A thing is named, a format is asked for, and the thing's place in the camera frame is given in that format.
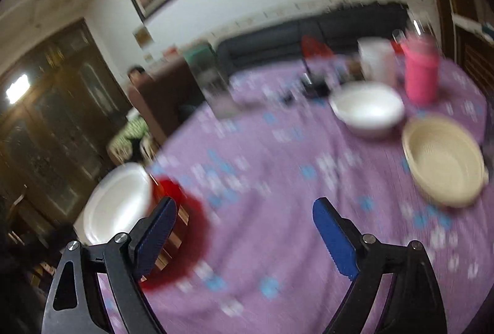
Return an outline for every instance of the beige plate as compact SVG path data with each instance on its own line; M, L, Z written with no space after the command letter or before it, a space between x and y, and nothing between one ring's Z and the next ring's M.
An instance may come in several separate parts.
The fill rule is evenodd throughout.
M451 118L412 119L404 128L402 143L413 179L428 200L465 207L488 182L479 145Z

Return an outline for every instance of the glass cabinet door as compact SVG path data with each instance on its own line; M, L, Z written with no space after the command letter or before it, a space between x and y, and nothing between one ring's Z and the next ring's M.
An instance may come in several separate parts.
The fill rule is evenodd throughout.
M108 69L85 22L71 25L49 41L57 49L58 58L63 59L60 69L80 84L78 88L90 97L92 106L106 119L127 114L132 106Z
M91 47L71 57L56 73L56 85L68 94L73 109L79 109L82 123L92 128L104 147L125 122L130 103L113 81L97 52Z
M77 116L54 86L44 92L33 104L36 115L58 142L64 154L77 164L91 180L102 172L102 159L92 138L81 127Z
M87 201L87 190L67 169L56 148L43 140L27 112L15 113L0 128L1 152L28 187L30 201L53 220L72 220Z

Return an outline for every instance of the small picture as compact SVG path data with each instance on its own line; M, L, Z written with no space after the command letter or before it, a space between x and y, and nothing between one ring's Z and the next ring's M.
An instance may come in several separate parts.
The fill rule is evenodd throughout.
M145 26L135 31L134 37L137 41L137 44L139 44L139 47L141 48L147 47L154 42L153 38L149 34L149 30Z

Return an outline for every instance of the sofa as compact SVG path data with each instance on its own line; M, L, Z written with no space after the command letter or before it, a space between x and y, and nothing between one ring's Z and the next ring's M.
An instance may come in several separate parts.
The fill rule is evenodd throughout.
M226 39L217 48L219 64L223 73L231 76L242 69L300 59L300 42L305 35L325 43L335 53L352 54L358 51L360 37L392 39L392 32L404 30L407 21L408 6L404 3L344 4L328 13L293 19Z
M160 146L204 101L182 57L162 62L150 79L129 89L128 98Z
M219 68L226 77L235 72L276 61L302 58L304 35L327 44L335 53L358 51L360 37L392 38L404 30L408 7L402 3L350 6L320 15L293 19L222 41L217 47ZM151 134L162 145L204 101L187 63L180 57L163 63L159 71L137 88L129 99L147 122Z

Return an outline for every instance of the round table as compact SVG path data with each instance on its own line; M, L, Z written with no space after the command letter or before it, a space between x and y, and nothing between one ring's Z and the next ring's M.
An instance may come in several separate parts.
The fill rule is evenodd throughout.
M328 75L343 57L310 62ZM403 81L403 60L399 60ZM494 190L473 207L445 212L413 185L399 130L383 141L352 135L327 100L295 96L301 61L272 64L232 77L234 97L264 106L217 120L204 105L165 144L149 172L177 180L201 199L211 222L211 246L193 273L148 290L170 334L323 332L350 281L339 274L312 220L312 204L327 197L344 218L381 242L420 240L434 267L450 333L462 332L494 282ZM438 102L418 109L403 95L407 117L449 115L482 141L486 101L451 61L440 67ZM374 332L389 279L383 279L363 332ZM103 288L116 332L122 324Z

